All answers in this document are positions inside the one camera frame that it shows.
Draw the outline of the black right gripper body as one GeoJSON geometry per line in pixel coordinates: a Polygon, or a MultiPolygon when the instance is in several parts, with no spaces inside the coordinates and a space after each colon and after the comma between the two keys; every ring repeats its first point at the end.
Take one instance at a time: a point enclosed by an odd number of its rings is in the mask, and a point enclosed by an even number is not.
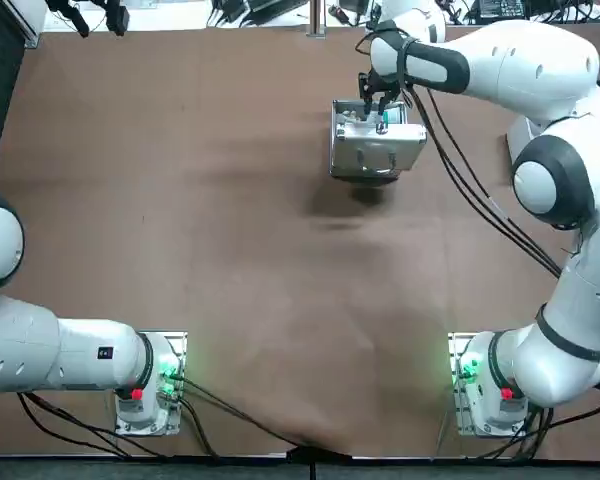
{"type": "Polygon", "coordinates": [[[359,96],[360,96],[361,100],[364,96],[372,96],[373,101],[376,97],[378,97],[380,100],[380,98],[383,96],[383,94],[387,90],[392,90],[392,89],[399,90],[399,96],[400,96],[401,89],[400,89],[400,85],[397,80],[383,79],[373,69],[371,69],[367,73],[360,72],[358,74],[358,90],[359,90],[359,96]]]}

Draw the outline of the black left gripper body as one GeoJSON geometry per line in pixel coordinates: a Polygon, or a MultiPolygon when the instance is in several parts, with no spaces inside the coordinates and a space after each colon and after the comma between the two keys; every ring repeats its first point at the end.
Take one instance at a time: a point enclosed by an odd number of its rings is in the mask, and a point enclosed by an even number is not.
{"type": "MultiPolygon", "coordinates": [[[[124,7],[120,0],[86,0],[86,2],[96,5],[107,12],[113,12],[116,9],[124,7]]],[[[68,0],[46,0],[46,4],[53,12],[65,13],[72,8],[68,0]]]]}

